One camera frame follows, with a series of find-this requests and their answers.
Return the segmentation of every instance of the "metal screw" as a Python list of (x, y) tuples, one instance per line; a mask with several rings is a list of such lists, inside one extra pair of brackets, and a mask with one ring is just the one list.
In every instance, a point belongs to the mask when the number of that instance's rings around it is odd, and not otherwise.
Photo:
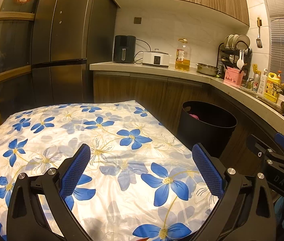
[(55, 168), (50, 168), (47, 173), (49, 175), (54, 175), (56, 173), (56, 169)]
[(264, 175), (262, 173), (258, 173), (258, 178), (264, 179)]
[(234, 175), (234, 174), (235, 174), (235, 169), (234, 169), (234, 168), (228, 168), (228, 169), (227, 169), (227, 172), (228, 172), (230, 175)]
[(25, 173), (20, 173), (19, 175), (18, 175), (18, 178), (19, 179), (23, 179), (25, 177)]

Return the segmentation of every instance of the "black trash can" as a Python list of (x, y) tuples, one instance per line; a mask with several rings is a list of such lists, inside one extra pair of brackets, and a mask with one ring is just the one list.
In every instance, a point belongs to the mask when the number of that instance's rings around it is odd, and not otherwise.
[(236, 124), (236, 118), (225, 109), (203, 101), (187, 101), (182, 105), (177, 138), (189, 150), (201, 143), (212, 157), (219, 158)]

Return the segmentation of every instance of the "yellow detergent bottle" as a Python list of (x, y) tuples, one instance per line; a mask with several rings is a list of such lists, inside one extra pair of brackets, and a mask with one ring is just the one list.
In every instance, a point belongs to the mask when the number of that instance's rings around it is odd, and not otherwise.
[(273, 88), (273, 85), (279, 85), (280, 86), (280, 79), (277, 77), (275, 73), (269, 73), (268, 80), (267, 80), (267, 87), (265, 89), (264, 97), (272, 102), (277, 102), (278, 99), (278, 93)]

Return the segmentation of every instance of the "stainless steel refrigerator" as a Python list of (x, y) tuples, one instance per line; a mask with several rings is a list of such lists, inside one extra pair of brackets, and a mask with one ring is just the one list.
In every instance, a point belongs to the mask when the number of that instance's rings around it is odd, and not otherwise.
[(93, 102), (91, 63), (112, 61), (113, 0), (39, 0), (31, 63), (37, 107)]

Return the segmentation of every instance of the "kitchen counter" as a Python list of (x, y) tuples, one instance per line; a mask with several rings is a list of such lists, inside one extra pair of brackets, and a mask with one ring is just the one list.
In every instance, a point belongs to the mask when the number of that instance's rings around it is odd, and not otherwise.
[(143, 66), (141, 64), (103, 62), (91, 64), (90, 70), (160, 75), (169, 78), (180, 78), (210, 84), (245, 105), (247, 108), (260, 116), (263, 120), (265, 120), (276, 131), (284, 135), (284, 117), (282, 117), (278, 112), (276, 112), (274, 109), (264, 104), (263, 102), (259, 101), (258, 99), (252, 97), (251, 95), (248, 95), (247, 93), (239, 90), (238, 88), (224, 84), (223, 80), (219, 78), (197, 73), (196, 68), (191, 67), (190, 71), (183, 71), (175, 69), (173, 65), (170, 65), (168, 68), (160, 68)]

